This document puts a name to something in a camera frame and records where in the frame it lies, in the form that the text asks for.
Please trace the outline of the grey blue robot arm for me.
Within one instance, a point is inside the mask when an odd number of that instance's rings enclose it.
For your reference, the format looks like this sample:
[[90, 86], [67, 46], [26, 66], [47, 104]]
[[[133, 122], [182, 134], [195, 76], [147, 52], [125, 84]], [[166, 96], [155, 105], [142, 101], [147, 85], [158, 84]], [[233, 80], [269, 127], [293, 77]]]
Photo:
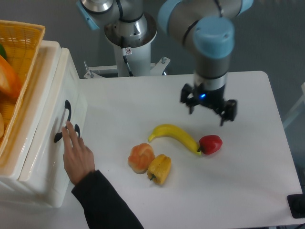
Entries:
[[180, 100], [190, 112], [197, 105], [213, 110], [221, 122], [233, 121], [237, 101], [224, 99], [234, 49], [231, 18], [252, 6], [251, 0], [167, 0], [157, 18], [141, 0], [79, 0], [77, 7], [93, 30], [103, 29], [113, 45], [119, 77], [152, 75], [151, 42], [162, 30], [195, 58], [193, 85]]

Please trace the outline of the person's hand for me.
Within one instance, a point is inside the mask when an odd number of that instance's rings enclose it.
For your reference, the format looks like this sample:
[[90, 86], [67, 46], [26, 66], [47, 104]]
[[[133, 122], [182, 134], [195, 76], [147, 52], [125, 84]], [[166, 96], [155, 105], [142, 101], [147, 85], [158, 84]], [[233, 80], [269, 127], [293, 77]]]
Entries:
[[64, 169], [72, 184], [77, 185], [89, 173], [96, 171], [93, 152], [78, 137], [70, 121], [62, 128]]

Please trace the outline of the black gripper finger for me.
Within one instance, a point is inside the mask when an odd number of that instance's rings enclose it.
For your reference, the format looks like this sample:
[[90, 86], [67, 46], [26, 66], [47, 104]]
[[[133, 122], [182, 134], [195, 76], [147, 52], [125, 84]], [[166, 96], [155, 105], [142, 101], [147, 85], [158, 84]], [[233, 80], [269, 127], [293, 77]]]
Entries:
[[182, 104], [186, 104], [186, 106], [189, 108], [189, 114], [192, 114], [194, 107], [198, 105], [198, 101], [194, 96], [189, 97], [192, 94], [193, 88], [186, 83], [181, 90], [180, 102]]
[[220, 126], [223, 126], [225, 122], [233, 122], [237, 115], [237, 100], [230, 99], [224, 102], [224, 109], [222, 110], [220, 116]]

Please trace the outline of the black sleeved forearm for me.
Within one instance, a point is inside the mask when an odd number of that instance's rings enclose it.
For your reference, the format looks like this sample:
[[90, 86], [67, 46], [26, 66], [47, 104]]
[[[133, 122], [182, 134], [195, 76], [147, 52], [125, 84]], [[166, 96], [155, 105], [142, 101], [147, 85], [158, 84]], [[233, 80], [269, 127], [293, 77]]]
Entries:
[[91, 229], [142, 229], [141, 222], [99, 171], [90, 172], [72, 189]]

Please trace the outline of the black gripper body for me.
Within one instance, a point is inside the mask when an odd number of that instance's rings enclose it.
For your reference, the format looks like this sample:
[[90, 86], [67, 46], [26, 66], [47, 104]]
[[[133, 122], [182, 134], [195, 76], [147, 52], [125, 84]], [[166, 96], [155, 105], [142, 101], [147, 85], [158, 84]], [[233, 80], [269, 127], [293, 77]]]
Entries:
[[226, 101], [224, 99], [225, 85], [226, 84], [215, 90], [207, 89], [204, 83], [194, 86], [190, 85], [193, 88], [193, 94], [189, 97], [194, 96], [198, 101], [198, 105], [209, 108], [220, 116], [224, 109], [224, 102]]

